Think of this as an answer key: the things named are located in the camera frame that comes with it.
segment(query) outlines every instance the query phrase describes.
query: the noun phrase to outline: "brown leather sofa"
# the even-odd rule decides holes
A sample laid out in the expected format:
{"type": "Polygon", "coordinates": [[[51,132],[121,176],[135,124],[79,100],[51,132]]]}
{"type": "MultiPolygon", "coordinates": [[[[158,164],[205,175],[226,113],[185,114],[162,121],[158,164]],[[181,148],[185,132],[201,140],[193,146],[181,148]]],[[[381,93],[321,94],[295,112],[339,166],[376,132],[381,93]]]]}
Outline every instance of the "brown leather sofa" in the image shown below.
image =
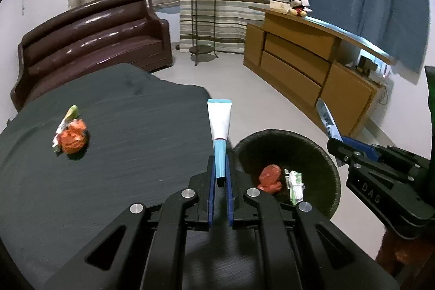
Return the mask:
{"type": "Polygon", "coordinates": [[[151,0],[96,0],[23,36],[15,108],[78,77],[118,63],[146,71],[172,64],[169,25],[151,0]]]}

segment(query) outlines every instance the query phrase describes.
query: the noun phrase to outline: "dark gray tablecloth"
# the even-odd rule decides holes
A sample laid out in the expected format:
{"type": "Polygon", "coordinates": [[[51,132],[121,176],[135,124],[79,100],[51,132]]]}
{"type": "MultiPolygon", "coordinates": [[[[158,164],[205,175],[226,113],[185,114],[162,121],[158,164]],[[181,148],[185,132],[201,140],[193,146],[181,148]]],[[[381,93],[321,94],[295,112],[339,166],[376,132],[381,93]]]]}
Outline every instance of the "dark gray tablecloth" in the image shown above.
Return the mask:
{"type": "MultiPolygon", "coordinates": [[[[208,98],[121,64],[24,107],[0,134],[0,238],[36,290],[131,203],[162,203],[206,170],[208,98]],[[79,160],[51,148],[73,104],[91,135],[79,160]]],[[[183,288],[261,288],[253,233],[228,227],[221,190],[215,212],[212,231],[188,233],[183,288]]]]}

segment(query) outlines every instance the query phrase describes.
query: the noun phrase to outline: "desk top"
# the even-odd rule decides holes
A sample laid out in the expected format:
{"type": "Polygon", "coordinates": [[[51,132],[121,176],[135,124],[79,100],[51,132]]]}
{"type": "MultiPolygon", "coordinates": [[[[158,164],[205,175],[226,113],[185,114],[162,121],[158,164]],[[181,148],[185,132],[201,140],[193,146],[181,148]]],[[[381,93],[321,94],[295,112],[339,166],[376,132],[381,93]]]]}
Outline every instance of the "desk top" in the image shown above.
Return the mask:
{"type": "Polygon", "coordinates": [[[379,58],[383,62],[389,65],[396,64],[397,60],[393,57],[391,57],[387,52],[381,50],[378,46],[372,44],[370,41],[367,41],[364,39],[364,37],[352,34],[349,31],[343,30],[339,28],[338,26],[329,24],[327,22],[324,22],[319,19],[311,18],[309,16],[306,16],[305,18],[302,18],[300,16],[294,16],[289,13],[285,13],[283,11],[270,9],[267,7],[249,7],[250,9],[262,11],[266,14],[272,14],[276,16],[280,16],[282,18],[290,19],[296,22],[301,22],[302,24],[306,24],[308,26],[312,26],[313,28],[323,30],[329,34],[332,34],[342,40],[345,40],[355,46],[358,46],[359,48],[362,48],[363,50],[367,51],[371,55],[375,56],[376,58],[379,58]]]}

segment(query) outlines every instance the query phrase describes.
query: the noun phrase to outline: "wooden desk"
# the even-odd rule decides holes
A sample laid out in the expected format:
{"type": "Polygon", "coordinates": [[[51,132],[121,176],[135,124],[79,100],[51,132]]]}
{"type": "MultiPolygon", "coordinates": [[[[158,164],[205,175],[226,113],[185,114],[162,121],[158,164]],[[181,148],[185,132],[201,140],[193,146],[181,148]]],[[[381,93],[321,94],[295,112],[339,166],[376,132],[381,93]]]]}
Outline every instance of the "wooden desk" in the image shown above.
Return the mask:
{"type": "Polygon", "coordinates": [[[262,27],[248,24],[244,65],[287,97],[323,128],[315,108],[321,97],[342,135],[361,131],[381,87],[336,61],[341,41],[380,58],[395,59],[366,39],[314,18],[301,18],[269,8],[262,27]]]}

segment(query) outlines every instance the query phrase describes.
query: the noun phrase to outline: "mickey mouse plush toy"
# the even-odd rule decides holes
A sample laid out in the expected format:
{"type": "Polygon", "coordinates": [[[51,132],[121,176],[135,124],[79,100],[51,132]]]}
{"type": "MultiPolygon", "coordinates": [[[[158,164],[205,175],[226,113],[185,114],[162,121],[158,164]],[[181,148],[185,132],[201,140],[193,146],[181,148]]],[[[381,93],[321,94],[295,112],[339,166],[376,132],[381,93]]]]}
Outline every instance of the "mickey mouse plush toy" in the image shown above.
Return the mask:
{"type": "Polygon", "coordinates": [[[306,8],[310,6],[308,0],[290,0],[289,13],[295,16],[305,17],[308,12],[312,11],[311,9],[306,8]]]}

